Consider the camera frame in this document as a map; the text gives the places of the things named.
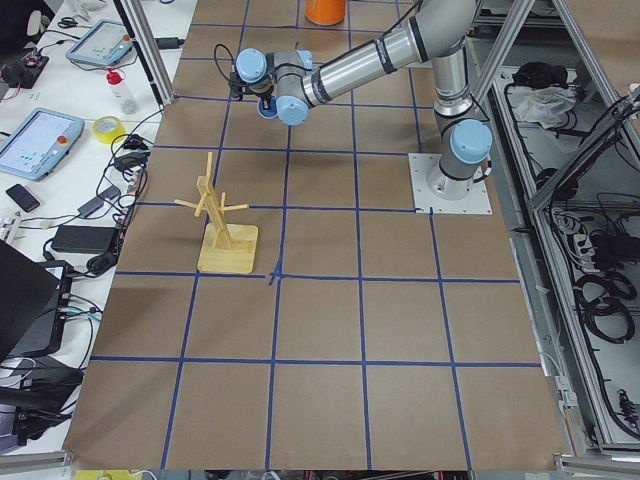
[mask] blue joint cap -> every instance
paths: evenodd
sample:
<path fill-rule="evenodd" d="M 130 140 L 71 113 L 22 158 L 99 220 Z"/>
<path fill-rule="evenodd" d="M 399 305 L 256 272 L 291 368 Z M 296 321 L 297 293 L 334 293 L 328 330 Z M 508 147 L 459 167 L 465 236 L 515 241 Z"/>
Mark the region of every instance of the blue joint cap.
<path fill-rule="evenodd" d="M 267 57 L 255 48 L 247 48 L 238 54 L 236 69 L 242 80 L 255 83 L 267 73 Z"/>
<path fill-rule="evenodd" d="M 310 50 L 296 50 L 300 60 L 302 60 L 302 66 L 307 70 L 313 70 L 313 53 Z"/>
<path fill-rule="evenodd" d="M 309 117 L 309 107 L 306 103 L 292 95 L 284 95 L 276 100 L 278 118 L 285 125 L 296 126 L 303 124 Z"/>
<path fill-rule="evenodd" d="M 462 163 L 477 165 L 491 150 L 493 134 L 479 120 L 467 119 L 460 122 L 451 134 L 451 151 Z"/>

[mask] plastic bottle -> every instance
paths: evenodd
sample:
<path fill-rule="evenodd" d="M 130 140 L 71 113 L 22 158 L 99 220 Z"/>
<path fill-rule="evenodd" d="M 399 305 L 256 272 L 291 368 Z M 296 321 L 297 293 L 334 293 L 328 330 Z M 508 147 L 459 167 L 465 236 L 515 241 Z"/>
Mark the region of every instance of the plastic bottle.
<path fill-rule="evenodd" d="M 133 95 L 131 95 L 131 91 L 124 83 L 124 78 L 122 78 L 122 75 L 120 75 L 120 73 L 117 70 L 114 70 L 112 67 L 107 67 L 107 72 L 107 82 L 109 83 L 111 91 L 116 97 L 116 100 L 118 100 L 122 112 L 130 115 L 140 110 L 138 102 L 136 102 L 135 98 L 133 98 Z"/>

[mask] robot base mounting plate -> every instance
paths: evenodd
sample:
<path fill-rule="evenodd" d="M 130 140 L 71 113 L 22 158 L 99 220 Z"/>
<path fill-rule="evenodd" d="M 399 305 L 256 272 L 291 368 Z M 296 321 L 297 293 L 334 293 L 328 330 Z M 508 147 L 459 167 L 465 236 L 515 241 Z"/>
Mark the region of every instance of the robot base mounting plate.
<path fill-rule="evenodd" d="M 434 194 L 427 185 L 427 174 L 440 161 L 440 154 L 410 153 L 411 185 L 413 203 L 419 213 L 448 213 L 458 215 L 491 215 L 491 203 L 484 182 L 474 183 L 469 194 L 462 200 L 445 200 Z M 482 175 L 480 169 L 476 177 Z"/>

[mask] roll of yellow tape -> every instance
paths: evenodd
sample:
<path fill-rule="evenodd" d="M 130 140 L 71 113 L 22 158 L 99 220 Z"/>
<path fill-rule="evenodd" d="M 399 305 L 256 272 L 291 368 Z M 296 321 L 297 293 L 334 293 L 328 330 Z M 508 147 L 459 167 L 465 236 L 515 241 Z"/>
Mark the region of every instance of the roll of yellow tape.
<path fill-rule="evenodd" d="M 124 135 L 127 131 L 124 129 L 124 125 L 118 117 L 101 117 L 93 122 L 93 133 L 96 134 L 98 140 L 102 143 L 111 144 L 114 140 L 121 142 L 124 140 Z"/>

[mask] wooden base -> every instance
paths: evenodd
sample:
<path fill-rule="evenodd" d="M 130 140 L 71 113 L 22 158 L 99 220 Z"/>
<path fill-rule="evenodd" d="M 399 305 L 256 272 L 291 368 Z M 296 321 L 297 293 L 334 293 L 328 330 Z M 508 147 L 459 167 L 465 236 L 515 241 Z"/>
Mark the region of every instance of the wooden base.
<path fill-rule="evenodd" d="M 198 270 L 206 273 L 251 273 L 258 244 L 258 227 L 255 225 L 227 224 L 231 234 L 231 250 L 214 248 L 217 229 L 207 225 L 198 259 Z"/>

